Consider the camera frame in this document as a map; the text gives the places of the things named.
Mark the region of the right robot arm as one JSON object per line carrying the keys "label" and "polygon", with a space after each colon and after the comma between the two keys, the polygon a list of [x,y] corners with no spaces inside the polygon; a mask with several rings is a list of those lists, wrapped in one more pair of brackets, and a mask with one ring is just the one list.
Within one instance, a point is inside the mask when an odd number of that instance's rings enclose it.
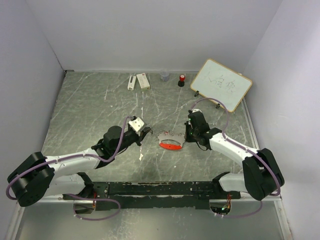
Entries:
{"label": "right robot arm", "polygon": [[212,193],[218,199],[223,199],[229,192],[244,192],[261,201],[267,196],[278,195],[285,183],[269,149],[248,147],[229,138],[222,130],[210,128],[199,109],[188,111],[185,141],[221,153],[242,167],[242,173],[225,172],[212,180],[215,182]]}

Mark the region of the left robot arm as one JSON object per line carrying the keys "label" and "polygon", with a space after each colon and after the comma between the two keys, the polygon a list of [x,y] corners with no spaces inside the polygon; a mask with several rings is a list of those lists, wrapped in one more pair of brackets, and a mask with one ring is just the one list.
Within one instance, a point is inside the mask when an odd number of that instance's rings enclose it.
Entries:
{"label": "left robot arm", "polygon": [[123,131],[120,126],[112,126],[97,144],[86,150],[61,156],[44,156],[40,151],[32,153],[8,176],[6,195],[22,207],[54,195],[89,199],[95,190],[86,172],[107,166],[132,144],[140,146],[151,130],[147,126],[136,132],[129,126]]}

